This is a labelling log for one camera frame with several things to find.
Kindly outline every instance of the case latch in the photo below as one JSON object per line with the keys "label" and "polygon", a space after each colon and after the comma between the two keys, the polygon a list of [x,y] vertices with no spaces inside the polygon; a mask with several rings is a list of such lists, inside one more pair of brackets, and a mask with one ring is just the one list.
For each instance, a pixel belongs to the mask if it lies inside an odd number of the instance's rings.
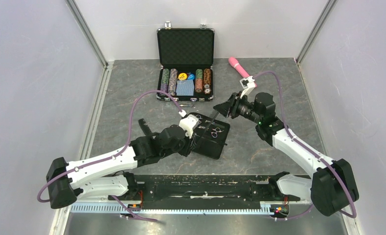
{"label": "case latch", "polygon": [[171,28],[171,21],[166,21],[164,23],[164,28]]}

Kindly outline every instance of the white cable tray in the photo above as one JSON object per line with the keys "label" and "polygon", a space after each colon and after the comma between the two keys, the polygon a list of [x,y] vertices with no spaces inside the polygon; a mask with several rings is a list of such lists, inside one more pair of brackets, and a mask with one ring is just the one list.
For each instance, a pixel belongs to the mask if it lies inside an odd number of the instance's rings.
{"label": "white cable tray", "polygon": [[[261,209],[215,209],[215,210],[140,210],[133,211],[140,214],[266,214],[272,215],[269,211],[270,204],[260,204]],[[88,203],[76,202],[71,206],[73,213],[125,213],[128,212],[118,203]]]}

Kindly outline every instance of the gray floor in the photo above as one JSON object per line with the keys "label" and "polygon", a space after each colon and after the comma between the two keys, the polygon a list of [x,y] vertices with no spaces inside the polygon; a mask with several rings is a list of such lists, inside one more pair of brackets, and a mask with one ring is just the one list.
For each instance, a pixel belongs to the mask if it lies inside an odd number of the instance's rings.
{"label": "gray floor", "polygon": [[[259,71],[276,71],[281,79],[287,121],[293,131],[314,148],[322,151],[318,131],[298,68],[292,58],[240,59],[249,74]],[[184,109],[209,115],[212,107],[226,101],[232,92],[241,90],[239,73],[227,59],[215,59],[215,99],[212,102],[196,102],[194,107]],[[133,102],[140,93],[157,88],[159,60],[115,61],[96,130],[91,156],[117,149],[126,142],[128,119]],[[253,101],[257,92],[274,96],[277,115],[280,116],[276,80],[273,76],[257,79],[258,87],[250,95]],[[172,102],[157,101],[155,95],[146,96],[138,103],[132,123],[131,139],[142,135],[137,125],[145,118],[153,131],[160,132],[171,124],[178,124],[180,116]],[[218,160],[196,153],[187,158],[174,154],[157,164],[134,169],[137,174],[277,174],[288,171],[293,174],[305,172],[285,154],[261,141],[254,124],[244,118],[234,120],[219,117],[231,125],[227,146]]]}
{"label": "gray floor", "polygon": [[[282,59],[240,59],[241,65],[250,73],[276,71],[282,81],[285,111],[290,127],[314,148],[322,151],[316,124],[309,101],[295,62]],[[144,91],[156,89],[159,76],[158,60],[116,61],[111,74],[108,92],[102,108],[91,156],[121,147],[127,139],[128,119],[136,97]],[[195,103],[187,112],[209,115],[215,104],[225,101],[232,92],[241,89],[240,75],[228,64],[227,59],[216,59],[214,63],[215,99],[213,102]],[[257,92],[274,95],[279,106],[277,84],[272,76],[258,78]],[[154,95],[145,97],[137,106],[134,120],[145,118],[153,131],[177,124],[180,116],[170,102],[160,102]],[[178,154],[161,160],[158,164],[133,170],[137,174],[276,174],[289,171],[304,174],[303,170],[288,157],[261,141],[254,124],[243,118],[224,119],[231,124],[227,146],[219,160],[212,160],[192,153],[187,158]],[[141,136],[137,122],[132,123],[131,139]],[[303,212],[306,206],[292,205],[291,214]],[[109,234],[347,234],[339,213],[325,217],[313,210],[294,221],[273,222],[267,216],[252,215],[150,215],[160,223],[127,221],[115,214],[72,213],[68,220],[68,235]]]}
{"label": "gray floor", "polygon": [[[291,205],[291,215],[307,206]],[[265,215],[145,215],[160,223],[119,218],[117,214],[73,213],[66,235],[346,235],[339,214],[312,211],[301,219],[274,222]]]}

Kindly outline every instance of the metal frame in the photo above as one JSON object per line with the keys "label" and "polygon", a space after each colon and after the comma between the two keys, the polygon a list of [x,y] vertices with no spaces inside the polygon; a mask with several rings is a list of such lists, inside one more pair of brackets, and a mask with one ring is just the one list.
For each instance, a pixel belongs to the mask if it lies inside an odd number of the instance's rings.
{"label": "metal frame", "polygon": [[304,46],[302,47],[301,52],[299,53],[298,57],[295,59],[296,63],[299,64],[306,56],[309,48],[311,47],[312,43],[314,42],[315,38],[318,35],[318,32],[321,30],[322,26],[324,25],[325,20],[328,18],[331,10],[334,8],[335,3],[337,0],[328,0],[327,4],[325,5],[324,9],[321,12],[321,15],[319,16],[317,22],[314,25],[314,28],[312,29],[310,35],[308,36],[307,41],[305,42]]}
{"label": "metal frame", "polygon": [[63,235],[68,223],[71,206],[57,209],[50,227],[49,235]]}
{"label": "metal frame", "polygon": [[83,147],[79,153],[80,160],[87,159],[91,156],[93,140],[95,138],[96,129],[98,127],[98,122],[102,111],[103,101],[105,99],[113,65],[114,65],[114,62],[109,62],[108,66],[106,67],[106,69],[102,74],[102,80],[100,82],[99,90],[96,95],[96,101],[92,109],[92,116],[87,127],[86,138],[83,142]]}
{"label": "metal frame", "polygon": [[[297,64],[297,65],[299,67],[299,75],[302,78],[302,82],[304,84],[305,92],[307,93],[308,101],[309,101],[309,104],[310,104],[310,107],[311,107],[311,111],[312,111],[313,116],[314,116],[314,121],[315,121],[315,125],[317,127],[317,131],[318,131],[318,135],[319,135],[319,140],[321,141],[322,149],[324,150],[324,154],[328,155],[328,151],[327,151],[327,148],[325,146],[325,143],[324,143],[324,141],[322,141],[323,140],[323,138],[322,138],[323,134],[322,134],[319,122],[318,122],[317,113],[315,112],[315,108],[314,108],[314,106],[313,106],[313,104],[311,102],[311,99],[310,99],[311,94],[308,91],[307,86],[305,84],[305,79],[302,76],[301,69],[300,69],[300,64]],[[343,210],[350,212],[350,206],[346,207]],[[345,225],[345,228],[347,229],[348,235],[363,235],[364,234],[362,229],[361,229],[361,224],[360,224],[358,218],[352,219],[352,218],[349,218],[348,216],[342,215],[342,219],[343,219],[343,223]]]}
{"label": "metal frame", "polygon": [[80,12],[79,7],[77,6],[75,0],[66,0],[66,3],[68,4],[70,11],[72,12],[73,16],[75,17],[76,22],[78,23],[78,25],[82,29],[83,34],[85,35],[89,44],[91,45],[91,47],[95,51],[95,54],[98,57],[99,62],[106,69],[106,67],[108,66],[108,61],[105,59],[101,49],[99,48],[99,45],[96,42],[91,30],[89,29],[88,24],[86,23],[85,19],[83,18],[82,13]]}

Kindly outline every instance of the pink handle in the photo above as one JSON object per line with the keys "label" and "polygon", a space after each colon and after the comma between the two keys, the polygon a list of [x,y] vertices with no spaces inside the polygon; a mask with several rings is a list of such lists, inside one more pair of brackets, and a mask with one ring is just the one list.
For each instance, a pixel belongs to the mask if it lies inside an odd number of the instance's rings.
{"label": "pink handle", "polygon": [[229,64],[232,65],[232,67],[235,68],[242,77],[249,77],[249,74],[245,71],[245,69],[242,66],[240,66],[239,61],[237,61],[236,58],[230,57]]}

